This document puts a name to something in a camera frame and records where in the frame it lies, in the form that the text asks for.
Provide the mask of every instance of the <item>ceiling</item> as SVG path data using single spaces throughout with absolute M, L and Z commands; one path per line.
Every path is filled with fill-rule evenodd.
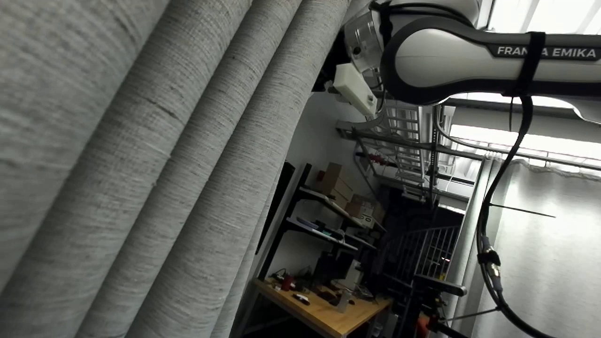
M 489 30 L 601 34 L 601 0 L 497 0 Z

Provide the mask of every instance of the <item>cardboard box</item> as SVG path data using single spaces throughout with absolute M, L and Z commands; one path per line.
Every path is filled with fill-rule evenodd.
M 341 163 L 330 163 L 328 171 L 318 173 L 318 191 L 331 197 L 343 208 L 346 208 L 354 199 L 354 188 L 345 178 Z
M 354 195 L 352 203 L 346 206 L 346 210 L 367 223 L 380 223 L 384 221 L 384 206 L 369 197 Z

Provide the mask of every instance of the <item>black cable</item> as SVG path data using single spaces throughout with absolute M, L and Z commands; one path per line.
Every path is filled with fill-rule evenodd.
M 435 17 L 452 17 L 470 28 L 474 28 L 472 21 L 463 15 L 461 11 L 448 7 L 448 6 L 438 6 L 438 4 L 373 4 L 375 11 L 380 11 L 386 17 L 393 15 L 435 15 Z
M 515 325 L 519 327 L 521 330 L 525 330 L 527 334 L 534 336 L 534 338 L 551 338 L 549 334 L 538 330 L 536 327 L 529 325 L 525 319 L 521 319 L 514 310 L 512 306 L 506 302 L 506 297 L 504 297 L 504 289 L 502 289 L 502 276 L 500 276 L 500 257 L 499 253 L 493 250 L 491 246 L 491 240 L 487 237 L 487 221 L 489 221 L 489 206 L 491 206 L 491 199 L 495 195 L 495 190 L 499 188 L 499 184 L 502 182 L 512 160 L 517 156 L 529 129 L 530 129 L 530 124 L 532 124 L 532 114 L 534 114 L 534 103 L 532 103 L 532 98 L 529 94 L 523 94 L 521 96 L 521 101 L 523 101 L 523 124 L 521 124 L 521 131 L 519 131 L 519 137 L 515 141 L 515 144 L 512 146 L 506 161 L 502 163 L 497 178 L 493 180 L 487 195 L 485 195 L 485 201 L 484 201 L 484 206 L 482 206 L 482 212 L 480 212 L 480 218 L 478 218 L 478 248 L 480 248 L 480 265 L 482 265 L 482 272 L 484 272 L 484 278 L 485 278 L 485 285 L 493 297 L 493 300 L 499 304 L 500 312 L 504 312 L 504 315 Z
M 491 308 L 491 310 L 484 310 L 484 312 L 474 312 L 474 313 L 467 313 L 467 315 L 459 315 L 459 317 L 446 317 L 444 321 L 463 321 L 463 319 L 482 317 L 482 315 L 495 313 L 495 312 L 500 312 L 500 308 Z
M 510 131 L 514 129 L 514 99 L 515 98 L 512 98 L 512 103 L 510 103 L 510 128 L 508 128 Z
M 384 92 L 382 98 L 378 98 L 376 114 L 382 113 L 386 99 L 388 99 L 388 92 Z

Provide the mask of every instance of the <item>wooden desk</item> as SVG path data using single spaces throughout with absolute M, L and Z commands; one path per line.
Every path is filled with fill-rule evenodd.
M 294 297 L 296 291 L 279 291 L 273 283 L 262 280 L 256 283 L 266 298 L 273 300 L 320 334 L 331 338 L 350 336 L 392 304 L 392 298 L 376 298 L 376 302 L 356 298 L 356 304 L 350 304 L 346 312 L 339 312 L 337 306 L 331 306 L 316 293 L 305 293 L 311 298 L 311 306 L 307 306 Z

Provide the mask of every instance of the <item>gray curtain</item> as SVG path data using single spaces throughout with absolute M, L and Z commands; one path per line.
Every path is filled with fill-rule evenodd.
M 228 336 L 348 0 L 0 9 L 0 336 Z
M 553 336 L 600 336 L 601 180 L 559 169 L 514 163 L 491 216 L 502 253 L 506 298 L 521 317 Z M 495 308 L 476 259 L 470 297 L 457 313 Z M 529 336 L 502 313 L 457 323 L 472 336 Z
M 0 4 L 0 289 L 166 6 Z

